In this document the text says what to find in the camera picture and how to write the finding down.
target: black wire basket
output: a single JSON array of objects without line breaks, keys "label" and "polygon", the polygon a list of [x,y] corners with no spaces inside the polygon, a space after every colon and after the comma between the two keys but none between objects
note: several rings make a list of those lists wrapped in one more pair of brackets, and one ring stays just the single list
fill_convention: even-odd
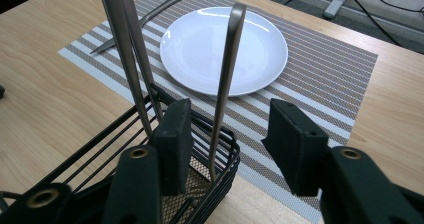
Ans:
[{"label": "black wire basket", "polygon": [[[157,100],[166,112],[166,107],[176,100],[161,88],[155,85],[152,88],[157,92]],[[149,97],[145,98],[145,103],[147,110],[152,109]],[[218,178],[212,182],[208,163],[213,123],[198,112],[191,113],[194,145],[186,183],[187,194],[162,196],[164,223],[205,222],[230,190],[240,162],[240,148],[234,133],[222,127],[214,160]],[[26,220],[31,222],[39,220],[43,223],[55,223],[59,219],[68,223],[102,222],[104,206],[120,154],[130,147],[146,145],[148,142],[148,138],[143,135],[144,129],[139,119],[134,106],[25,194],[0,192],[0,222],[22,220],[22,215],[26,215]],[[156,116],[151,117],[150,123],[154,125],[156,119]],[[37,208],[31,207],[29,199],[36,195],[38,200],[32,201],[43,204],[43,198],[54,194],[46,192],[46,188],[55,184],[71,187],[71,198],[67,199],[70,204],[66,205],[66,210],[62,210],[61,205],[50,207],[50,213],[55,216],[53,218],[48,215],[49,212],[37,212]],[[199,192],[196,191],[199,186],[208,188]],[[66,218],[58,218],[58,213],[64,213]]]}]

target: gray placemat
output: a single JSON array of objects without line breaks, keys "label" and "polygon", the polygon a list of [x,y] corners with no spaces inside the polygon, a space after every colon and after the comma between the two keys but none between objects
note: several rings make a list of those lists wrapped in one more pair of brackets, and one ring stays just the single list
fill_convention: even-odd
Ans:
[{"label": "gray placemat", "polygon": [[[163,1],[137,0],[139,16]],[[208,117],[213,115],[215,99],[181,86],[165,71],[159,56],[160,40],[166,28],[186,13],[233,4],[234,0],[183,0],[155,17],[143,29],[155,81],[177,99],[190,98],[194,109]],[[241,147],[238,175],[305,219],[317,223],[321,217],[319,197],[291,195],[280,170],[261,144],[268,126],[269,101],[279,98],[296,104],[330,135],[330,146],[345,145],[377,55],[260,9],[248,9],[267,18],[281,30],[288,44],[289,58],[283,73],[268,87],[229,99],[224,123],[236,133]],[[116,49],[109,49],[101,55],[89,54],[111,37],[105,21],[59,53],[133,102]]]}]

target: cable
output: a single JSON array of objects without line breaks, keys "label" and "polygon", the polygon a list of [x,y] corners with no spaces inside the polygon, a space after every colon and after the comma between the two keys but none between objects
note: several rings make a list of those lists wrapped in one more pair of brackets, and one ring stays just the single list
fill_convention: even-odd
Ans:
[{"label": "cable", "polygon": [[[284,3],[284,5],[289,4],[293,0],[288,0]],[[371,16],[371,14],[359,3],[358,0],[353,0],[358,4],[358,6],[365,12],[365,14],[371,19],[371,21],[380,29],[381,32],[383,32],[384,35],[386,35],[395,45],[403,47],[399,42],[397,42],[386,30],[384,30],[383,27],[378,24],[378,22]]]},{"label": "cable", "polygon": [[421,10],[412,10],[412,9],[408,9],[408,8],[404,8],[404,7],[400,7],[400,6],[395,6],[395,5],[390,4],[390,3],[388,3],[388,2],[386,2],[384,0],[379,0],[379,1],[381,1],[382,3],[384,3],[384,4],[388,5],[388,6],[394,7],[394,8],[398,8],[398,9],[401,9],[401,10],[404,10],[404,11],[410,11],[410,12],[421,12],[421,14],[424,15],[424,13],[423,13],[423,8],[424,7],[422,7]]}]

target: wooden table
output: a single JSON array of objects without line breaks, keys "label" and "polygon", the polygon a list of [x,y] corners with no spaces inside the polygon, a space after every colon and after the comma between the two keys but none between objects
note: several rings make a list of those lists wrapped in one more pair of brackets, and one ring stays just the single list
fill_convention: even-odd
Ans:
[{"label": "wooden table", "polygon": [[[268,0],[238,0],[378,54],[348,145],[424,194],[424,56]],[[0,15],[0,190],[23,193],[131,104],[57,52],[106,20],[101,0],[30,0]],[[236,178],[210,223],[304,223]]]}]

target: plate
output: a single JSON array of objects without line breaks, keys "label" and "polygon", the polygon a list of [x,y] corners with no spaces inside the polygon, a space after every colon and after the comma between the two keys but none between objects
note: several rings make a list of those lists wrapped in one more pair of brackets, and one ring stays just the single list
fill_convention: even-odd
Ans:
[{"label": "plate", "polygon": [[[194,91],[216,96],[231,7],[190,12],[162,36],[160,56],[166,71]],[[271,84],[287,63],[287,43],[267,19],[247,11],[229,96],[256,92]]]}]

